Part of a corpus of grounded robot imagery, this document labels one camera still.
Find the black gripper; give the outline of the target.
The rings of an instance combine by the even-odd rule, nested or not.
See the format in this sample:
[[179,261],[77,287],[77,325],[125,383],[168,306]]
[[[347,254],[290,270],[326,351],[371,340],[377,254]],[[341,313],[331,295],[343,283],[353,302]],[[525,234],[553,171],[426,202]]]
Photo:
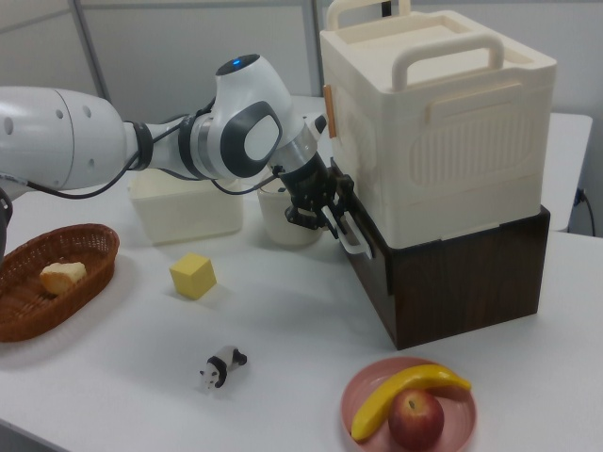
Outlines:
[[293,203],[285,210],[289,223],[328,230],[335,239],[349,232],[342,221],[354,196],[354,182],[348,174],[334,175],[316,153],[299,169],[281,172],[279,178]]

